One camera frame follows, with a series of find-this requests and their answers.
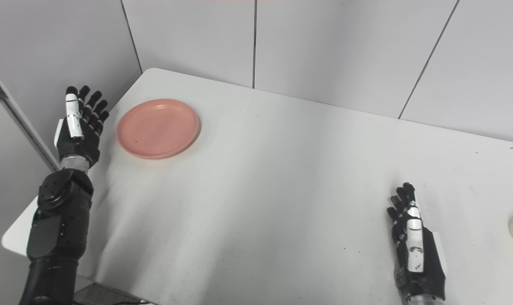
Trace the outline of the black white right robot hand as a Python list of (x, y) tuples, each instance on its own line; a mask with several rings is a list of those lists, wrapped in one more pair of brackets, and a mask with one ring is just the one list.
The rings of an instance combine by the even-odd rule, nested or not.
[(394, 281), (405, 305), (443, 305), (446, 276), (434, 233), (423, 221), (415, 188), (397, 187), (386, 211), (392, 221), (392, 242), (397, 257)]

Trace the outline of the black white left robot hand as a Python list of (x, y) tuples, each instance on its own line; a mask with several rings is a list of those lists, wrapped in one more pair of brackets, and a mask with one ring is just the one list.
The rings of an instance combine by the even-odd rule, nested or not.
[(104, 123), (110, 113), (102, 92), (91, 92), (88, 85), (80, 89), (69, 86), (65, 95), (65, 117), (55, 132), (55, 147), (62, 168), (88, 171), (100, 158), (99, 143)]

